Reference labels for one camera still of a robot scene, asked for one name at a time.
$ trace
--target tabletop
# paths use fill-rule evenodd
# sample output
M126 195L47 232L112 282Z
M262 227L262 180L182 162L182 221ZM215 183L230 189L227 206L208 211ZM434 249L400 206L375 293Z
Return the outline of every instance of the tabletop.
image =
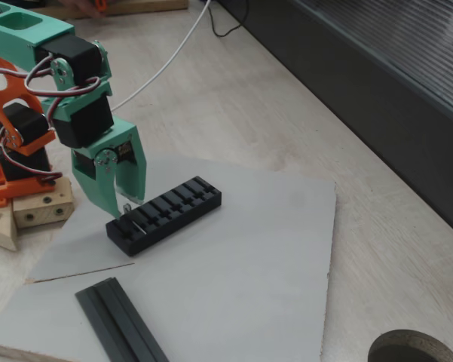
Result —
M233 26L214 5L218 28ZM79 36L109 52L112 105L164 64L201 6L74 22ZM137 125L146 157L180 154L336 182L323 362L366 362L374 340L399 329L453 351L453 230L245 29L218 39L203 19L170 68L115 114ZM48 151L70 175L69 150L54 141ZM22 232L18 253L0 248L0 311L60 226Z

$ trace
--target hand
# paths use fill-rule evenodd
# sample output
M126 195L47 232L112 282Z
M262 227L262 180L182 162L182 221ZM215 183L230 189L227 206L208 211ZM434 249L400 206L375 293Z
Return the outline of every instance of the hand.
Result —
M69 9L77 10L79 9L89 17L104 17L100 11L96 9L93 3L90 0L59 0L63 5Z

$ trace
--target black connector block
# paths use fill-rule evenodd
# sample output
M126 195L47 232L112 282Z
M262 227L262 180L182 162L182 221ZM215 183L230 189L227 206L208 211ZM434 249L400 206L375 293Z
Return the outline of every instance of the black connector block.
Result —
M168 362L116 278L75 296L111 362Z
M196 176L106 225L107 236L134 256L221 205L222 194Z

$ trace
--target gray cardboard sheet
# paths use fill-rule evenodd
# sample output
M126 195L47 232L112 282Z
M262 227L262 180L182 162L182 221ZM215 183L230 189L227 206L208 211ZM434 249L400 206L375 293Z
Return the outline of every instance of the gray cardboard sheet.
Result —
M74 294L116 277L171 362L320 361L334 183L163 157L149 160L148 198L197 175L222 207L132 259L106 238L109 217L79 205L31 274L76 276L23 285L0 345L107 360Z

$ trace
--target round hole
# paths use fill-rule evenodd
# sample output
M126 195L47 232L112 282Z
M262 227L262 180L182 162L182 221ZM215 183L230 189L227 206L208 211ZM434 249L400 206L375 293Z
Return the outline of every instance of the round hole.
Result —
M453 352L437 339L414 330L393 330L370 347L369 362L453 362Z

